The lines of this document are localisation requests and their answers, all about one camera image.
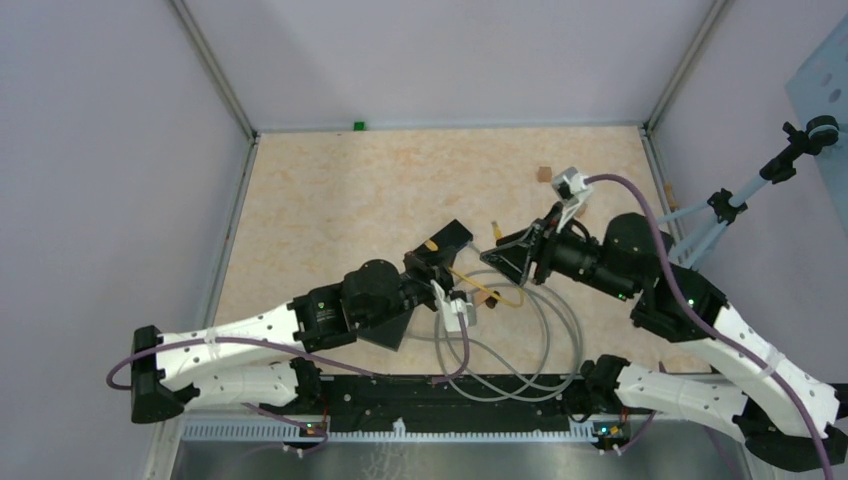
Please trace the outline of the black blue switch box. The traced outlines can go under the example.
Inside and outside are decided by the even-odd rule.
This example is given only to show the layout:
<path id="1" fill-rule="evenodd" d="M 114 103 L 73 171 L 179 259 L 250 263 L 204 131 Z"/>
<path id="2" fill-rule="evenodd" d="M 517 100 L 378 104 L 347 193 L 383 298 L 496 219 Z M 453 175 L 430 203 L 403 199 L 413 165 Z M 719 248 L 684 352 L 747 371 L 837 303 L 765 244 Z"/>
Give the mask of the black blue switch box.
<path id="1" fill-rule="evenodd" d="M 440 259 L 452 266 L 458 253 L 468 247 L 473 240 L 473 233 L 458 219 L 453 219 L 416 247 L 413 252 L 417 255 L 440 252 Z"/>

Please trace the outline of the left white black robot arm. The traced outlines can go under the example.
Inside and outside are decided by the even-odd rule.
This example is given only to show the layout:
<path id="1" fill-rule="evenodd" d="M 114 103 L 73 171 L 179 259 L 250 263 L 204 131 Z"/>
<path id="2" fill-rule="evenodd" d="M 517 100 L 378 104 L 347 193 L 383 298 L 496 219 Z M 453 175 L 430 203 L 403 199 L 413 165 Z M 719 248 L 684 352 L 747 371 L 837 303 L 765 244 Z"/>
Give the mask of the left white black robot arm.
<path id="1" fill-rule="evenodd" d="M 375 259 L 334 284 L 221 327 L 164 333 L 135 330 L 130 362 L 131 421 L 151 424 L 210 405 L 319 404 L 315 354 L 358 340 L 396 351 L 414 310 L 438 308 L 454 287 L 457 248 L 424 244 L 404 268 Z"/>

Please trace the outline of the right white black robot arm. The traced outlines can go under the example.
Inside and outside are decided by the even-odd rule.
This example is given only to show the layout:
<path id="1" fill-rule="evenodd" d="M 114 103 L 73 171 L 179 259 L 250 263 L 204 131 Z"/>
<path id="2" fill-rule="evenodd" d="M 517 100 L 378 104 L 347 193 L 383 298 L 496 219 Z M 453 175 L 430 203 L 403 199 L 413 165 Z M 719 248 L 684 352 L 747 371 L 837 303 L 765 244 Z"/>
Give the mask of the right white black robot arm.
<path id="1" fill-rule="evenodd" d="M 630 300 L 633 324 L 721 373 L 725 385 L 681 380 L 610 355 L 586 365 L 586 397 L 600 412 L 643 408 L 720 432 L 790 472 L 830 472 L 847 458 L 847 388 L 815 379 L 754 331 L 699 272 L 672 264 L 671 237 L 638 213 L 614 217 L 602 239 L 557 213 L 507 235 L 480 258 L 517 285 L 559 274 Z"/>

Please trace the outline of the wooden cylinder block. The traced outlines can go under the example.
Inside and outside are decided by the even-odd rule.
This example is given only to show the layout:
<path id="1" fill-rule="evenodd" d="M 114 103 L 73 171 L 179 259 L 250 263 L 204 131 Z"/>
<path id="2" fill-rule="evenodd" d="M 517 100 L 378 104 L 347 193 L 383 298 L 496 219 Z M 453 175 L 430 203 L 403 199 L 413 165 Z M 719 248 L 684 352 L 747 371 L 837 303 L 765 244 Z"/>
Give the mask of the wooden cylinder block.
<path id="1" fill-rule="evenodd" d="M 473 295 L 473 304 L 476 307 L 487 306 L 489 304 L 490 295 L 485 292 L 476 292 Z"/>

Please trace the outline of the wooden cube far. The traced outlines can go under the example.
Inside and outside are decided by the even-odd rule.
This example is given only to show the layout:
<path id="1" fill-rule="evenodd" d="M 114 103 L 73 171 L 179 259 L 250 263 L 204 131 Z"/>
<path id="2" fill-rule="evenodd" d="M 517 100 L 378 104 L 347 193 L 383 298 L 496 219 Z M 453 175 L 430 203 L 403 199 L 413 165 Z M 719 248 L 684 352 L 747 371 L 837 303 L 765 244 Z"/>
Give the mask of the wooden cube far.
<path id="1" fill-rule="evenodd" d="M 552 177 L 552 169 L 549 166 L 541 166 L 536 172 L 536 179 L 539 183 L 549 183 Z"/>

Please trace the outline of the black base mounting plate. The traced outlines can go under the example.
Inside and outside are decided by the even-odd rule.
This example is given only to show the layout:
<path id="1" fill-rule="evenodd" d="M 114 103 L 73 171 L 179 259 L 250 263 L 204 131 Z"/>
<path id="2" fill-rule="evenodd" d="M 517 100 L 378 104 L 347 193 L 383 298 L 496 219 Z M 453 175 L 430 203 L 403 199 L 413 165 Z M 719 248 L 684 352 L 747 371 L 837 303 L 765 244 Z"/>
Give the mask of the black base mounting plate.
<path id="1" fill-rule="evenodd" d="M 590 420 L 620 426 L 647 412 L 594 403 L 582 378 L 540 402 L 483 402 L 485 392 L 484 384 L 469 376 L 434 385 L 423 375 L 335 375 L 321 379 L 320 392 L 306 412 L 325 419 L 333 432 L 383 432 L 401 419 L 412 433 L 496 434 L 565 432 Z"/>

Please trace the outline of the light blue tripod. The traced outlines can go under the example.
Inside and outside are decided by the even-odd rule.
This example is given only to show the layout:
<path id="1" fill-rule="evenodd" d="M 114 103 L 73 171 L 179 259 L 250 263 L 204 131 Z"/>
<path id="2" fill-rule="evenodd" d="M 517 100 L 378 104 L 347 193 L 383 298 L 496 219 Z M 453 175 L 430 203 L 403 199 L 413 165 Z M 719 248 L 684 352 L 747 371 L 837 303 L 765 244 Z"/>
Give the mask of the light blue tripod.
<path id="1" fill-rule="evenodd" d="M 748 209 L 747 201 L 751 197 L 768 184 L 776 185 L 794 177 L 799 158 L 815 157 L 847 137 L 847 127 L 831 115 L 812 118 L 803 130 L 786 122 L 782 130 L 786 134 L 786 147 L 766 162 L 740 191 L 734 193 L 721 188 L 698 204 L 678 208 L 657 219 L 659 224 L 669 224 L 702 210 L 711 212 L 699 229 L 685 234 L 671 247 L 668 252 L 671 261 L 683 268 L 699 269 L 729 226 Z"/>

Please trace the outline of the light blue perforated panel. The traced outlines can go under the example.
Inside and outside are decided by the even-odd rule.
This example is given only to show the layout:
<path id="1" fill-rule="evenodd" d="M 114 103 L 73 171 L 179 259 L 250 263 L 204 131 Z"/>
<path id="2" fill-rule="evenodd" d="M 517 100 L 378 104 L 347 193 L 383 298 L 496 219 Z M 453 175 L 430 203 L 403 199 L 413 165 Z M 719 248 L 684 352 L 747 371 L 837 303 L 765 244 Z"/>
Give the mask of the light blue perforated panel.
<path id="1" fill-rule="evenodd" d="M 838 140 L 815 157 L 839 222 L 847 226 L 847 19 L 842 18 L 785 84 L 798 120 L 835 119 Z"/>

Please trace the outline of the black network switch box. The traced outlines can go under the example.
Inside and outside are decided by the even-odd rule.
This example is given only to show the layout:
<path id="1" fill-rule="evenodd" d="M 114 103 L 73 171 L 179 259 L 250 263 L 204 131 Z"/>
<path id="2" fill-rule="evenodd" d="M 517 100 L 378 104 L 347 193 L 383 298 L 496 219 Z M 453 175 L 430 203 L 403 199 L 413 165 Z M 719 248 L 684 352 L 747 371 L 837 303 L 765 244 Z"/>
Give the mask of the black network switch box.
<path id="1" fill-rule="evenodd" d="M 397 352 L 414 311 L 408 310 L 385 323 L 358 332 L 358 338 L 376 346 Z"/>

